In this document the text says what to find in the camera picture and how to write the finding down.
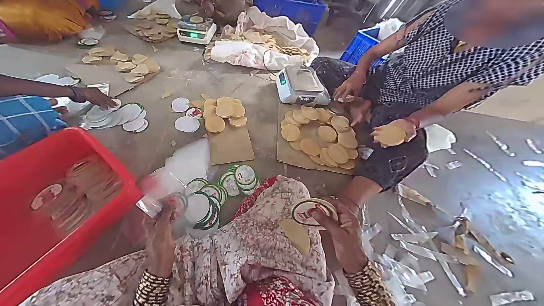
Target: concrete floor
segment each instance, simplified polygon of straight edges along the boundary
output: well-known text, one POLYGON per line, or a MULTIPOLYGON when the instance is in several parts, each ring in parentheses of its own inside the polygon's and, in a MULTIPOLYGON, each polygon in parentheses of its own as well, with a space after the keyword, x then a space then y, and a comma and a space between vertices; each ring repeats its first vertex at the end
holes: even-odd
MULTIPOLYGON (((142 7, 143 3, 129 2, 127 12, 142 7)), ((229 64, 205 63, 201 51, 193 51, 193 45, 180 44, 170 40, 157 44, 153 52, 151 44, 143 42, 122 30, 116 22, 105 25, 106 36, 102 44, 114 44, 117 48, 130 53, 140 53, 157 60, 162 71, 146 84, 130 90, 119 98, 123 103, 139 102, 147 110, 146 119, 149 127, 138 134, 128 133, 121 127, 105 130, 91 130, 116 157, 139 179, 164 165, 164 160, 172 153, 192 141, 200 138, 203 128, 192 134, 178 132, 174 121, 179 114, 169 111, 172 97, 184 96, 197 99, 200 93, 210 96, 237 97, 247 109, 248 130, 255 151, 255 160, 248 162, 262 178, 273 175, 287 175, 301 180, 312 196, 339 192, 350 180, 341 174, 311 171, 284 165, 276 161, 276 119, 279 102, 275 84, 250 76, 251 69, 229 64), (160 96, 165 88, 172 90, 168 99, 160 96)), ((343 25, 320 27, 315 37, 322 49, 322 54, 338 57, 353 37, 357 29, 346 30, 343 25)), ((75 48, 75 39, 48 46, 1 46, 0 72, 21 77, 38 77, 43 74, 57 73, 65 75, 64 67, 75 63, 85 52, 75 48)), ((458 138, 454 144, 457 155, 446 151, 432 153, 429 162, 438 165, 437 178, 432 178, 424 169, 411 174, 404 184, 421 192, 441 209, 451 215, 461 212, 460 202, 468 206, 472 223, 481 231, 498 250, 504 250, 515 260, 510 269, 515 277, 501 274, 488 263, 482 261, 483 278, 478 281, 478 291, 461 298, 440 269, 438 263, 420 258, 422 271, 430 270, 436 280, 427 284, 428 292, 408 288, 418 300, 427 305, 490 305, 488 296, 504 291, 529 290, 536 302, 522 302, 518 305, 538 305, 544 301, 544 289, 541 275, 544 275, 544 198, 541 194, 532 194, 532 190, 521 184, 515 175, 520 172, 536 181, 541 181, 542 169, 522 165, 523 160, 544 160, 534 154, 525 144, 531 138, 544 144, 544 126, 510 119, 491 117, 483 114, 461 112, 451 115, 443 126, 452 130, 458 138), (490 131, 503 142, 509 144, 516 157, 508 157, 490 140, 485 131, 490 131), (462 151, 467 148, 485 159, 502 173, 509 182, 502 182, 485 169, 476 160, 462 151), (448 170, 444 164, 460 161, 463 166, 448 170)), ((218 167, 223 171, 228 165, 218 167)), ((230 220, 241 201, 241 197, 230 199, 221 211, 221 222, 230 220)), ((405 201, 414 219, 432 230, 449 225, 449 219, 437 215, 426 207, 405 201)), ((368 204, 370 223, 379 223, 384 229, 372 240, 374 249, 383 252, 391 242, 390 233, 405 233, 388 214, 400 217, 396 197, 391 193, 376 196, 368 204)), ((63 275, 73 274, 97 267, 111 259, 141 248, 137 237, 127 233, 137 230, 135 208, 125 220, 104 234, 100 241, 63 275)), ((451 265, 458 279, 464 283, 463 269, 451 265)), ((335 298, 335 305, 342 305, 341 298, 335 298)))

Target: dark leggings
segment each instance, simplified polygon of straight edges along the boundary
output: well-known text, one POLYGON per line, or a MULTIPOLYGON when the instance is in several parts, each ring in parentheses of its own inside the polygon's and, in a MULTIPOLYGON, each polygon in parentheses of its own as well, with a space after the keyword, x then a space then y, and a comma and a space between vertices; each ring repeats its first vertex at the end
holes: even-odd
MULTIPOLYGON (((329 94, 332 94, 355 71, 354 64, 328 57, 316 58, 311 67, 314 68, 329 94)), ((366 146, 373 152, 368 159, 362 160, 362 165, 354 173, 371 179, 384 191, 398 184, 429 156, 424 129, 418 130, 412 140, 400 145, 382 148, 373 142, 373 137, 370 135, 373 128, 408 117, 418 109, 417 106, 408 103, 377 103, 386 71, 387 67, 383 66, 369 74, 367 83, 360 93, 360 97, 372 102, 372 119, 369 125, 361 124, 357 127, 359 151, 361 155, 361 147, 366 146)))

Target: digital weighing scale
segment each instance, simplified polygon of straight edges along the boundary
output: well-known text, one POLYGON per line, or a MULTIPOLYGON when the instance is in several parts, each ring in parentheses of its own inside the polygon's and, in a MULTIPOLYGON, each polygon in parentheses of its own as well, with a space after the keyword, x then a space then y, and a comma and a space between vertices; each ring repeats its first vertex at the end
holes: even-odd
POLYGON ((213 23, 213 19, 204 18, 204 21, 195 23, 189 21, 191 17, 193 16, 183 16, 181 21, 177 23, 177 38, 180 41, 192 42, 194 44, 209 44, 217 30, 217 26, 213 23))
POLYGON ((328 105, 331 102, 329 93, 311 67, 285 67, 276 77, 276 86, 280 101, 285 104, 315 102, 319 105, 328 105))

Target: red bangle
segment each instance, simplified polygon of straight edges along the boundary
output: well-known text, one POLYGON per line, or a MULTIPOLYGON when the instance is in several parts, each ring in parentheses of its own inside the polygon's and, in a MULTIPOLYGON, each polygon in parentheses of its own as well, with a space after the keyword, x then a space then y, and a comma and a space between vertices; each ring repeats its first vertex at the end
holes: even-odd
POLYGON ((419 128, 419 126, 421 125, 421 123, 419 122, 419 120, 414 119, 414 118, 404 117, 403 120, 406 120, 406 121, 410 122, 411 124, 413 124, 413 125, 416 127, 416 130, 417 130, 417 129, 419 128))

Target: orange sari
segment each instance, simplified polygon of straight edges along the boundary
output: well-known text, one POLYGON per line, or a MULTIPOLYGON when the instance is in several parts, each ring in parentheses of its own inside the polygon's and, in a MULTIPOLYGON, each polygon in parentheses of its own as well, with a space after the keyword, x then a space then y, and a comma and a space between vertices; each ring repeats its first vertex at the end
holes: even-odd
POLYGON ((98 0, 0 0, 0 20, 20 41, 59 41, 91 21, 85 10, 98 0))

